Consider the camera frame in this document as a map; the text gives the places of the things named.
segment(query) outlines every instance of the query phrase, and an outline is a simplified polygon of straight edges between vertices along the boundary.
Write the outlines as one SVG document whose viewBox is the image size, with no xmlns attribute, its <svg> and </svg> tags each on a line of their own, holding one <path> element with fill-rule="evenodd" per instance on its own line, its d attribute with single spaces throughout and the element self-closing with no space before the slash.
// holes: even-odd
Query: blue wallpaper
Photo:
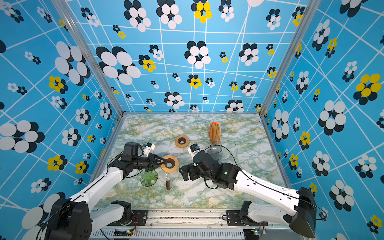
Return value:
<svg viewBox="0 0 384 240">
<path fill-rule="evenodd" d="M 383 14 L 323 0 L 263 116 L 292 187 L 328 213 L 319 239 L 384 239 Z"/>
<path fill-rule="evenodd" d="M 127 112 L 255 112 L 308 0 L 66 1 Z"/>
<path fill-rule="evenodd" d="M 117 116 L 51 1 L 0 10 L 0 239 L 36 239 L 89 183 Z"/>
</svg>

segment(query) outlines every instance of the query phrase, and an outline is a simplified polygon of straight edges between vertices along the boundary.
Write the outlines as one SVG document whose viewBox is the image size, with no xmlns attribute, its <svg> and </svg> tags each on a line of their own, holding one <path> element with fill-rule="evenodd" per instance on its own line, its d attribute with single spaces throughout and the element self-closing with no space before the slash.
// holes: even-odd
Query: green marble surface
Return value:
<svg viewBox="0 0 384 240">
<path fill-rule="evenodd" d="M 156 144 L 153 153 L 161 157 L 173 155 L 179 160 L 179 166 L 189 164 L 192 159 L 187 147 L 176 147 L 175 138 L 186 135 L 190 145 L 197 143 L 201 149 L 205 149 L 210 145 L 209 125 L 215 121 L 222 128 L 222 145 L 232 152 L 242 169 L 284 186 L 258 114 L 128 114 L 109 158 L 119 154 L 126 142 L 151 142 Z M 221 162 L 234 164 L 225 149 Z M 170 174 L 171 190 L 167 191 L 166 173 L 160 168 L 156 171 L 159 179 L 153 186 L 142 186 L 141 174 L 124 179 L 96 207 L 106 207 L 115 200 L 130 202 L 132 208 L 240 208 L 243 201 L 247 200 L 268 204 L 246 193 L 221 188 L 209 189 L 201 178 L 185 182 L 178 171 Z M 211 187 L 215 186 L 211 181 L 207 183 Z"/>
</svg>

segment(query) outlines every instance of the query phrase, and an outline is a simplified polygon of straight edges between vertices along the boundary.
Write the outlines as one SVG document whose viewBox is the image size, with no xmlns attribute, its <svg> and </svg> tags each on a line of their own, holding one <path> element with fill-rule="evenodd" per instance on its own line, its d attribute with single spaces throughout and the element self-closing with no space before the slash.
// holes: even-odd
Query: wooden coaster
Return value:
<svg viewBox="0 0 384 240">
<path fill-rule="evenodd" d="M 180 135 L 175 139 L 175 144 L 180 148 L 187 147 L 189 145 L 189 138 L 185 135 Z"/>
<path fill-rule="evenodd" d="M 168 159 L 172 159 L 172 167 L 167 167 L 166 165 L 167 164 L 163 164 L 161 165 L 161 169 L 164 171 L 164 172 L 167 172 L 167 173 L 173 173 L 175 172 L 178 168 L 179 168 L 179 161 L 178 159 L 175 157 L 175 156 L 172 156 L 172 155 L 168 155 L 168 156 L 165 156 L 163 157 L 165 160 L 168 160 Z"/>
</svg>

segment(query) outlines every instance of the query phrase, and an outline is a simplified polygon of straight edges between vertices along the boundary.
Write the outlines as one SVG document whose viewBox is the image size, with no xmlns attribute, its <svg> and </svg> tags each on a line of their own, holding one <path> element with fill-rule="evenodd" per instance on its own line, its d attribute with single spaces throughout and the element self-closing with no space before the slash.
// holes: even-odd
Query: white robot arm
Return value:
<svg viewBox="0 0 384 240">
<path fill-rule="evenodd" d="M 138 143 L 125 144 L 120 153 L 101 176 L 86 188 L 68 199 L 57 200 L 51 210 L 48 226 L 42 233 L 45 240 L 87 240 L 92 233 L 104 226 L 132 220 L 131 204 L 114 201 L 108 207 L 92 212 L 96 203 L 117 183 L 134 169 L 151 171 L 162 164 L 175 164 L 150 153 L 154 144 L 147 143 L 144 148 Z M 246 192 L 277 206 L 283 212 L 265 213 L 257 211 L 255 204 L 244 202 L 240 211 L 241 222 L 249 226 L 260 226 L 260 222 L 285 223 L 305 237 L 314 238 L 316 228 L 316 203 L 311 191 L 299 191 L 280 187 L 243 171 L 230 163 L 220 164 L 209 154 L 201 151 L 197 144 L 188 148 L 193 163 L 179 169 L 185 181 L 202 177 L 212 180 L 220 188 Z"/>
<path fill-rule="evenodd" d="M 259 222 L 271 221 L 285 223 L 296 233 L 309 237 L 315 237 L 316 229 L 316 202 L 309 189 L 302 187 L 299 191 L 281 187 L 263 179 L 255 177 L 237 165 L 219 163 L 209 154 L 200 150 L 197 144 L 188 148 L 193 163 L 182 166 L 179 171 L 185 181 L 203 178 L 212 180 L 212 183 L 223 189 L 246 192 L 265 200 L 278 208 L 283 213 L 260 214 L 255 204 L 244 202 L 240 217 L 244 224 L 259 226 Z"/>
</svg>

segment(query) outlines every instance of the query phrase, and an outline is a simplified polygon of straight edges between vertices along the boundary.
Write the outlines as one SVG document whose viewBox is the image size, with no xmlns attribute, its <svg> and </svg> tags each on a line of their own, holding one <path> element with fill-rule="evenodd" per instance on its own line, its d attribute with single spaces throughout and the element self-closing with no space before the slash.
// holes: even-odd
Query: wire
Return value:
<svg viewBox="0 0 384 240">
<path fill-rule="evenodd" d="M 126 177 L 126 178 L 131 178 L 131 177 L 135 177 L 135 176 L 137 176 L 137 175 L 139 175 L 140 173 L 142 173 L 143 172 L 143 169 L 141 170 L 141 172 L 139 172 L 138 174 L 136 174 L 136 175 L 133 175 L 133 176 L 130 176 L 130 177 Z"/>
<path fill-rule="evenodd" d="M 221 216 L 221 219 L 223 219 L 224 221 L 228 221 L 228 220 L 230 220 L 231 218 L 229 218 L 227 214 L 223 214 L 223 215 Z"/>
<path fill-rule="evenodd" d="M 227 149 L 227 151 L 229 152 L 229 154 L 231 154 L 231 156 L 233 157 L 233 160 L 235 161 L 236 166 L 237 166 L 238 168 L 240 168 L 240 167 L 237 165 L 236 159 L 235 159 L 235 157 L 232 155 L 231 151 L 229 151 L 229 149 L 226 148 L 226 147 L 224 147 L 224 146 L 222 146 L 222 147 L 225 148 L 225 149 Z M 278 193 L 280 193 L 280 194 L 286 195 L 286 196 L 288 196 L 288 197 L 292 197 L 292 198 L 301 200 L 301 201 L 303 201 L 303 202 L 306 202 L 306 203 L 308 203 L 308 204 L 310 204 L 310 205 L 312 205 L 312 206 L 318 208 L 320 211 L 324 212 L 325 217 L 317 218 L 316 220 L 324 220 L 324 219 L 326 219 L 326 218 L 328 217 L 328 214 L 327 214 L 323 209 L 319 208 L 318 206 L 314 205 L 313 203 L 310 203 L 310 202 L 308 202 L 308 201 L 306 201 L 306 200 L 304 200 L 304 199 L 300 199 L 300 198 L 298 198 L 298 197 L 290 196 L 290 195 L 288 195 L 288 194 L 286 194 L 286 193 L 283 193 L 283 192 L 281 192 L 281 191 L 277 191 L 276 189 L 267 187 L 267 186 L 265 186 L 265 185 L 263 185 L 263 184 L 261 184 L 261 183 L 255 181 L 255 180 L 253 180 L 252 178 L 250 178 L 248 175 L 246 175 L 246 174 L 243 172 L 243 170 L 241 170 L 241 172 L 242 172 L 247 178 L 249 178 L 252 182 L 254 182 L 254 183 L 257 183 L 257 184 L 259 184 L 259 185 L 261 185 L 261 186 L 263 186 L 263 187 L 266 187 L 266 188 L 268 188 L 268 189 L 270 189 L 270 190 L 273 190 L 273 191 L 278 192 Z"/>
<path fill-rule="evenodd" d="M 104 235 L 104 237 L 106 238 L 106 239 L 108 239 L 108 240 L 110 240 L 105 234 L 104 234 L 104 232 L 100 229 L 100 231 L 101 231 L 101 233 Z"/>
<path fill-rule="evenodd" d="M 207 184 L 207 180 L 206 179 L 204 179 L 204 183 L 205 183 L 205 185 L 208 187 L 208 188 L 210 188 L 210 189 L 213 189 L 213 190 L 215 190 L 215 189 L 217 189 L 218 188 L 218 186 L 216 185 L 216 188 L 213 188 L 213 187 L 209 187 L 208 186 L 208 184 Z"/>
<path fill-rule="evenodd" d="M 264 224 L 262 224 L 262 225 L 263 225 L 263 230 L 262 230 L 262 233 L 259 235 L 259 239 L 262 238 L 263 232 L 264 232 L 264 228 L 265 228 Z"/>
</svg>

